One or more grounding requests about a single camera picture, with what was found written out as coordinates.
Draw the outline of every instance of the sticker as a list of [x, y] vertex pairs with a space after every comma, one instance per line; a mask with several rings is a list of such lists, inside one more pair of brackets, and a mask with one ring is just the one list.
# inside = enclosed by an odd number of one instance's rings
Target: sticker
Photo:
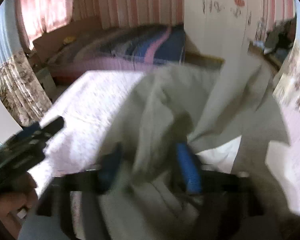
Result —
[[244, 7], [245, 5], [244, 0], [234, 0], [234, 3], [239, 7]]

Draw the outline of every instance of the white fabric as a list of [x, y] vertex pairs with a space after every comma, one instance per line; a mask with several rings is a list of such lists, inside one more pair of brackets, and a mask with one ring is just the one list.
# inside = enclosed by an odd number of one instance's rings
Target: white fabric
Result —
[[40, 125], [45, 126], [60, 115], [65, 119], [65, 127], [48, 142], [47, 158], [29, 171], [38, 184], [39, 195], [52, 176], [79, 172], [94, 163], [112, 118], [144, 75], [89, 71], [60, 96]]
[[[47, 159], [31, 169], [38, 194], [51, 176], [78, 172], [94, 162], [103, 136], [120, 105], [143, 73], [91, 71], [77, 80], [46, 113], [41, 125], [61, 115], [66, 127], [46, 148]], [[300, 113], [281, 106], [291, 146], [271, 141], [266, 164], [285, 192], [291, 211], [300, 214]], [[198, 153], [203, 163], [229, 173], [241, 137]]]

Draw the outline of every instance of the striped wallpaper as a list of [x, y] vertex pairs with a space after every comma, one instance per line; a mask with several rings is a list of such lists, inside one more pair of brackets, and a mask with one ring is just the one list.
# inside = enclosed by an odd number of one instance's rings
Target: striped wallpaper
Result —
[[74, 0], [73, 19], [100, 16], [102, 27], [183, 22], [183, 0]]
[[263, 22], [266, 24], [266, 31], [261, 33], [261, 40], [266, 40], [266, 32], [272, 30], [274, 22], [293, 19], [295, 12], [295, 0], [263, 0]]

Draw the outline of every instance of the wardrobe door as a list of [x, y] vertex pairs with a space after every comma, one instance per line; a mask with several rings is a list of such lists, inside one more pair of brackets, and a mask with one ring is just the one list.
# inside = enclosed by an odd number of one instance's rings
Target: wardrobe door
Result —
[[204, 55], [223, 58], [226, 28], [225, 0], [207, 0]]
[[244, 42], [259, 40], [256, 36], [258, 23], [263, 17], [263, 0], [248, 0], [248, 15], [246, 21], [246, 30]]
[[202, 54], [204, 51], [207, 10], [207, 0], [185, 0], [186, 51], [197, 54]]
[[242, 52], [242, 43], [247, 21], [248, 0], [227, 0], [226, 33], [223, 43], [225, 64], [237, 64]]

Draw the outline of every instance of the finger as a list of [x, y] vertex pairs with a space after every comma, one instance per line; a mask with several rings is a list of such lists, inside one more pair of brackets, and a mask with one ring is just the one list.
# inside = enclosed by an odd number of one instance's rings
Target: finger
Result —
[[32, 208], [38, 202], [38, 196], [34, 189], [27, 194], [27, 208]]
[[7, 216], [11, 211], [18, 210], [27, 203], [27, 196], [20, 192], [9, 192], [0, 195], [0, 216]]
[[13, 191], [17, 192], [28, 192], [37, 187], [36, 182], [28, 172], [14, 179], [11, 184]]
[[21, 230], [20, 223], [13, 217], [11, 214], [7, 214], [6, 217], [0, 218], [2, 224], [9, 231], [9, 233], [15, 238], [18, 239], [19, 232]]
[[27, 177], [28, 177], [28, 181], [29, 181], [29, 185], [31, 188], [37, 188], [37, 183], [35, 182], [34, 178], [32, 178], [32, 176], [30, 175], [29, 172], [26, 173]]

